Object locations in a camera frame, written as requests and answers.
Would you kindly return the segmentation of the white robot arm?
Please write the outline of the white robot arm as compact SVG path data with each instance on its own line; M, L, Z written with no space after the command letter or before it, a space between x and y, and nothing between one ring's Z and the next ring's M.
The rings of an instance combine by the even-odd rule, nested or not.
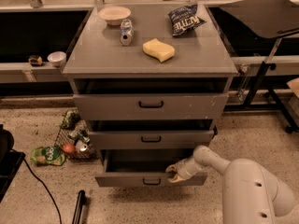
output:
M295 206L292 190L256 161L228 161L209 147L197 147L189 158L166 168L171 183L186 181L211 167L222 175L223 224L276 224Z

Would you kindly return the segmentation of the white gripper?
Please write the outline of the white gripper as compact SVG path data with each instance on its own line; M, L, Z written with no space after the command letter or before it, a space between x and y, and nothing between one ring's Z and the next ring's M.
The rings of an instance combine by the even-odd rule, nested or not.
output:
M167 173L176 173L174 176L168 178L170 183L179 183L189 180L200 172L204 172L205 169L204 165L197 162L194 157L190 157L178 163L170 164L165 171Z

